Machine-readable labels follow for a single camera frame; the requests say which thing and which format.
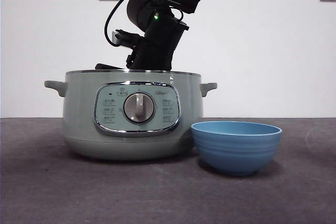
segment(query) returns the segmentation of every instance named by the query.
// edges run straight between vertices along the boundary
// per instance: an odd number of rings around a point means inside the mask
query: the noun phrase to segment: tabletop
[[[275,158],[251,176],[222,174],[196,149],[152,161],[90,159],[65,145],[61,119],[1,119],[1,221],[336,223],[336,119],[235,121],[283,129]]]

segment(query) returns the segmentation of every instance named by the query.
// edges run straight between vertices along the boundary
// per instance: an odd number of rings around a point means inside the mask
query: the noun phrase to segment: control panel
[[[94,122],[108,135],[164,134],[181,118],[178,92],[164,83],[107,83],[98,90],[94,107]]]

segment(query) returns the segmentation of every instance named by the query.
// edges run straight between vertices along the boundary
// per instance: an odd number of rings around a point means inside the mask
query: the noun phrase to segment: pot base
[[[140,143],[93,142],[65,137],[65,142],[72,151],[80,155],[115,161],[168,157],[189,151],[194,147],[191,137]]]

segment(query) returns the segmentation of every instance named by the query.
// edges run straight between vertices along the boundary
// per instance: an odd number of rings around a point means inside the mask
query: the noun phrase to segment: blue bowl
[[[234,176],[250,175],[266,166],[280,144],[282,129],[260,123],[213,121],[191,126],[202,159]]]

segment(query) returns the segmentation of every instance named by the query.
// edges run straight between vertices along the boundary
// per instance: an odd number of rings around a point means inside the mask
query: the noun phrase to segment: bowl rim
[[[218,123],[218,122],[226,122],[226,123],[242,123],[242,124],[258,124],[258,125],[264,125],[276,128],[278,131],[274,133],[267,133],[267,134],[232,134],[232,133],[221,133],[221,132],[211,132],[211,131],[205,131],[205,130],[199,130],[195,129],[196,125],[203,124],[203,123]],[[191,128],[195,131],[200,131],[204,133],[210,133],[210,134],[217,134],[217,135],[226,135],[226,136],[272,136],[272,135],[278,135],[282,133],[282,129],[279,127],[276,127],[274,125],[265,124],[265,123],[253,123],[253,122],[244,122],[244,121],[204,121],[204,122],[198,122],[191,125]]]

